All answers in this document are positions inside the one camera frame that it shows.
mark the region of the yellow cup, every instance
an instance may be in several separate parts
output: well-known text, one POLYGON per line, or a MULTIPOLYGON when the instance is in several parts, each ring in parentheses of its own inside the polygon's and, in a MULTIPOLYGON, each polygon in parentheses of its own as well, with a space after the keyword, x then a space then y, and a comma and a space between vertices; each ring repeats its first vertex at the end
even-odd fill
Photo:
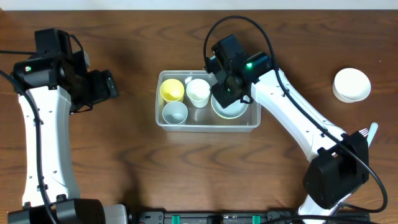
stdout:
POLYGON ((184 91, 182 82, 174 78, 164 81, 160 86, 160 95, 168 103, 173 101, 182 102, 184 100, 184 91))

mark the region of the white cup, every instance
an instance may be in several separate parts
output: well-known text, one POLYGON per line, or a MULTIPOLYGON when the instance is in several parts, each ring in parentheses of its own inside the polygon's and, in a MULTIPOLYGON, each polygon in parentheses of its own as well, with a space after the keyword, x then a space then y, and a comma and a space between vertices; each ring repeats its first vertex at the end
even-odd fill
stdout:
POLYGON ((371 82, 358 69, 345 68, 337 73, 332 90, 339 100, 345 103, 353 103, 364 100, 369 96, 371 82))
POLYGON ((179 101, 172 101, 164 106, 162 116, 168 124, 185 124, 188 117, 188 108, 179 101))
POLYGON ((209 102, 209 83, 199 78, 190 81, 187 85, 187 96, 197 108, 205 107, 209 102))

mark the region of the fork tines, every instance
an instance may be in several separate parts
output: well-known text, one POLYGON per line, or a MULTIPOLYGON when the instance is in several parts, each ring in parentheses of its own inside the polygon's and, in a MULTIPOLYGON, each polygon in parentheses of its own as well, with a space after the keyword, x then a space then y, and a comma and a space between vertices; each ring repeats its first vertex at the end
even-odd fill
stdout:
POLYGON ((369 134, 369 129, 364 128, 364 129, 360 130, 359 133, 361 133, 364 137, 366 137, 369 134))

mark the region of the gray cup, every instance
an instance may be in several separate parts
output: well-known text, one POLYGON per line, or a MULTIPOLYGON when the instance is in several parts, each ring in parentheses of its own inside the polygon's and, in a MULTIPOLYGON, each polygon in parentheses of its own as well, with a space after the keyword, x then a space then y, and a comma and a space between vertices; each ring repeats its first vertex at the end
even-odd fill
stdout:
POLYGON ((185 124, 188 117, 188 108, 179 101, 173 101, 164 106, 162 115, 168 124, 185 124))

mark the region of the wooden table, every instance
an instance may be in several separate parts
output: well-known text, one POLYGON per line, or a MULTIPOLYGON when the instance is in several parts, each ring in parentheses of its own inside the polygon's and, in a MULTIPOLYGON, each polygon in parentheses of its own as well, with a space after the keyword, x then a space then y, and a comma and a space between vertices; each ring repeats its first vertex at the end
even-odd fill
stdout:
MULTIPOLYGON (((163 70, 201 70, 203 40, 220 18, 249 16, 269 33, 280 67, 296 89, 348 133, 376 121, 370 164, 389 193, 375 222, 398 222, 398 13, 396 11, 80 11, 2 12, 0 49, 34 51, 34 31, 75 34, 91 68, 112 71, 120 97, 70 117, 73 167, 82 198, 134 209, 265 210, 298 208, 307 162, 289 133, 266 110, 251 133, 171 133, 155 123, 163 70), (338 101, 331 84, 345 67, 362 70, 371 95, 338 101)), ((266 49, 243 21, 220 25, 209 45, 236 34, 250 53, 266 49)), ((0 55, 9 73, 24 55, 0 55)), ((26 178, 25 131, 17 96, 0 79, 0 223, 21 209, 26 178)), ((376 208, 373 180, 349 198, 376 208)))

